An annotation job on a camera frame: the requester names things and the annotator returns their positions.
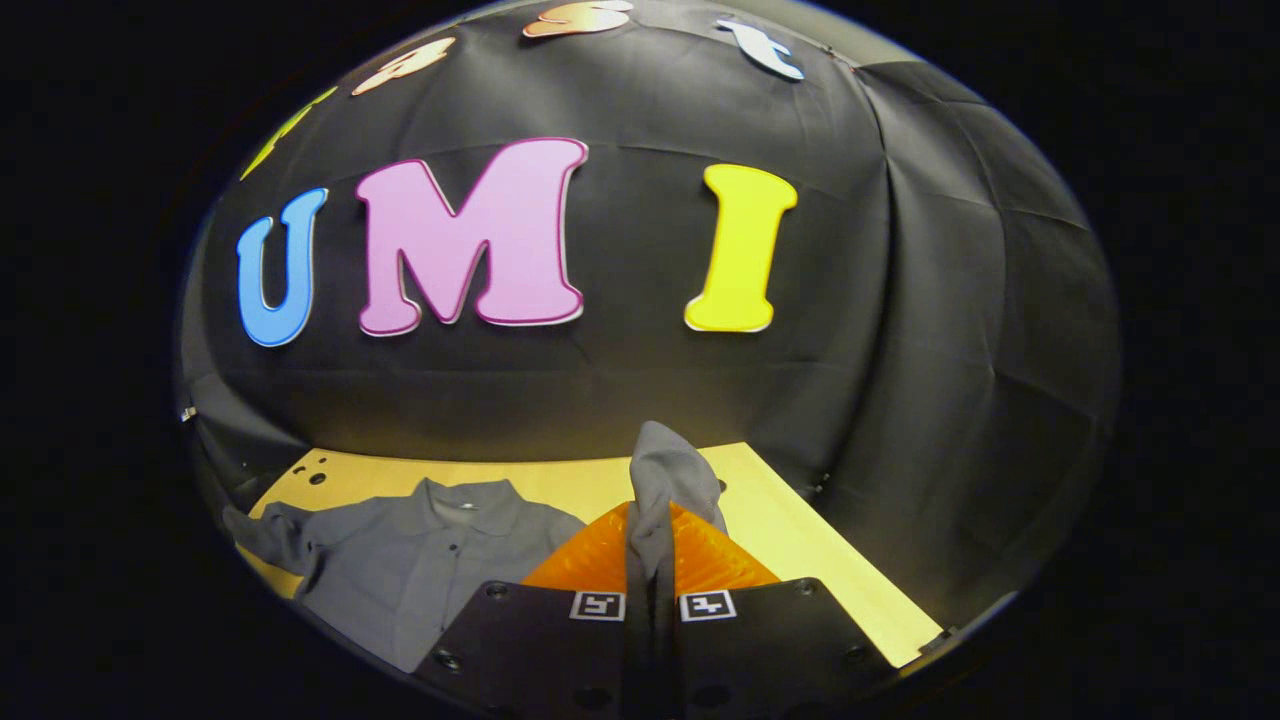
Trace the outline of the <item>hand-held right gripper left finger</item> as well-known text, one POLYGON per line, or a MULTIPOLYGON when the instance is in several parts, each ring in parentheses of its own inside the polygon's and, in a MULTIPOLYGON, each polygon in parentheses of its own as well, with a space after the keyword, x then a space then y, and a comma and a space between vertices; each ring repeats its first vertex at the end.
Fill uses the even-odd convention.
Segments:
POLYGON ((521 582, 484 582, 416 682, 490 719, 621 719, 627 520, 622 502, 521 582))

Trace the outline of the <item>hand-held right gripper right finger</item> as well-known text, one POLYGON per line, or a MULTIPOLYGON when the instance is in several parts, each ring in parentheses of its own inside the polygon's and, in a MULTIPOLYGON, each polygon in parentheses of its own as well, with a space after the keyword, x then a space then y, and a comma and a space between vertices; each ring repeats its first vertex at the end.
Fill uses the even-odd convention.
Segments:
POLYGON ((820 579, 777 577, 675 501, 658 511, 659 717, 838 719, 895 676, 820 579))

